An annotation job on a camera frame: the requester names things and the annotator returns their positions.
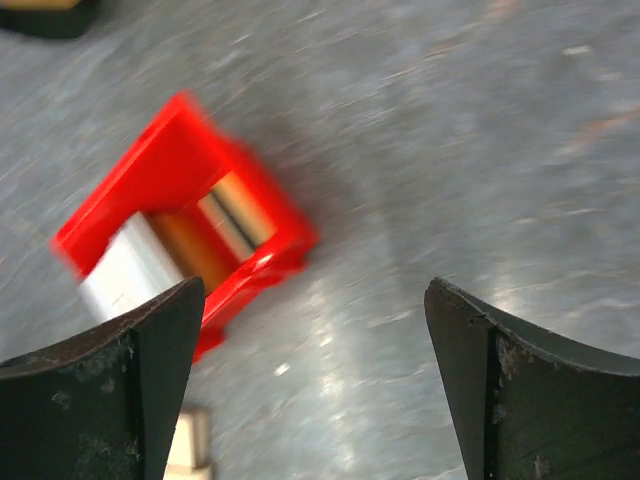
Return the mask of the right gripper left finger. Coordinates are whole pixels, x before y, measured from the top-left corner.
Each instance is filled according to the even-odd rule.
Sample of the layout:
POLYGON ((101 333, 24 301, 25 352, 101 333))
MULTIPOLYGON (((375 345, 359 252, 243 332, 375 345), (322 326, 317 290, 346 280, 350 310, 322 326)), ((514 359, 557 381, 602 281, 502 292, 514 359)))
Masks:
POLYGON ((203 309, 203 282, 191 278, 2 362, 2 478, 162 478, 203 309))

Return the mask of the beige leather card holder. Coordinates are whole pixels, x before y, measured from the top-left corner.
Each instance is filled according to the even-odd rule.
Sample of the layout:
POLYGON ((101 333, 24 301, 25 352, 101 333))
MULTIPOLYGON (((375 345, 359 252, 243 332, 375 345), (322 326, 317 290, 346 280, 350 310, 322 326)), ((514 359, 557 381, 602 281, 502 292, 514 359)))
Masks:
POLYGON ((210 480, 210 414, 199 406, 185 406, 176 422, 164 480, 210 480))

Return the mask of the red plastic bin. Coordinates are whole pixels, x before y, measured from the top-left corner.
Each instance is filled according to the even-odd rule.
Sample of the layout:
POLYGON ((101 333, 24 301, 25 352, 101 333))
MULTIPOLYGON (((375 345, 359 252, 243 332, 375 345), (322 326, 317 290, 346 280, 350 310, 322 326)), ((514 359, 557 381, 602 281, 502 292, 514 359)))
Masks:
POLYGON ((243 142, 225 135, 187 92, 174 95, 51 239, 51 249, 82 280, 135 213, 180 212, 219 249, 228 277, 205 299, 194 357, 225 340, 225 328, 265 289, 304 270, 319 235, 243 142), (265 241, 237 261, 196 203, 224 176, 233 199, 262 215, 265 241))

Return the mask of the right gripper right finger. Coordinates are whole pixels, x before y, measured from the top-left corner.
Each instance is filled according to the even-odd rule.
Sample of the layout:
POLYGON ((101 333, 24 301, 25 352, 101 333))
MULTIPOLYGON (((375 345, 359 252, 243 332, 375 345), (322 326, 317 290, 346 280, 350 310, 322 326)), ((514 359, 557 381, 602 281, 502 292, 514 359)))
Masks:
POLYGON ((441 278, 424 308, 468 478, 638 478, 638 359, 546 330, 441 278))

